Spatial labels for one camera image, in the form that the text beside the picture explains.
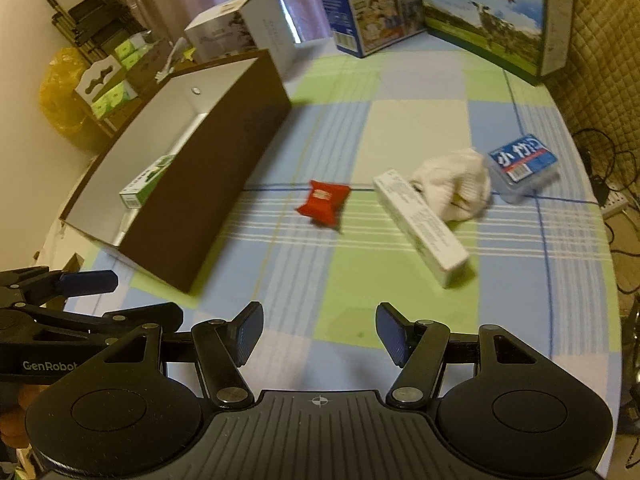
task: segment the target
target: plastic container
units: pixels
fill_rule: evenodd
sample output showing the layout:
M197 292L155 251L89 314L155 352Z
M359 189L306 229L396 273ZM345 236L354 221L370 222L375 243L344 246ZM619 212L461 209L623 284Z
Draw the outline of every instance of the plastic container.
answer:
M486 165L492 186L510 204L520 202L558 176L558 159L533 135L489 152Z

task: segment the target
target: power strip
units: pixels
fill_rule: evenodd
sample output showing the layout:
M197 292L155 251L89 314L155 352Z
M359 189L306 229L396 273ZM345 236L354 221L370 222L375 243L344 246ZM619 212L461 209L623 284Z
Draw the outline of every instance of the power strip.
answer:
M609 191L607 202L600 208L602 218L606 220L607 218L624 211L628 205L629 202L626 199L626 196L622 193L619 191Z

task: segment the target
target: open box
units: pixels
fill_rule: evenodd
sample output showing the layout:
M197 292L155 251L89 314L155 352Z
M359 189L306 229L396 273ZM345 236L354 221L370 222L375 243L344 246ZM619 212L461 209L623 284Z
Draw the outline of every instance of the open box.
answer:
M188 291L290 108L266 50L175 73L91 165L60 218ZM127 209L119 192L165 154L174 160L145 204Z

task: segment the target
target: red packet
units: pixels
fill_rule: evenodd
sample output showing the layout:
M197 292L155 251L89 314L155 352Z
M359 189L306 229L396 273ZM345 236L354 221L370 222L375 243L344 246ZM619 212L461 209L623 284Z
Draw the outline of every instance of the red packet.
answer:
M306 203L297 212L309 216L313 220L329 227L335 227L337 220L335 213L347 200L351 188L342 184L328 184L326 182L311 181L311 192Z

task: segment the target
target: table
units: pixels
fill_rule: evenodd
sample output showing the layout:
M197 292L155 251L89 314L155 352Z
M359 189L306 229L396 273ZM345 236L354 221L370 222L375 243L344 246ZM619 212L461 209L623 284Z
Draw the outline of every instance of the table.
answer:
M254 391L386 392L399 370L376 336L374 310L389 301L410 320L434 319L452 332L500 324L600 394L616 419L620 326L607 237L548 91L427 34L366 59L327 41L304 44L286 88L294 109L192 293L93 248L85 268L115 270L120 286L67 308L100 315L175 301L188 330L257 299L264 333L242 369ZM558 156L559 181L517 206L494 196L482 218L452 226L471 264L462 284L443 290L378 205L372 177L388 168L409 175L427 158L468 146L487 152L524 133ZM353 187L339 232L295 212L310 179ZM198 389L193 368L171 371ZM470 375L466 365L449 367L444 390Z

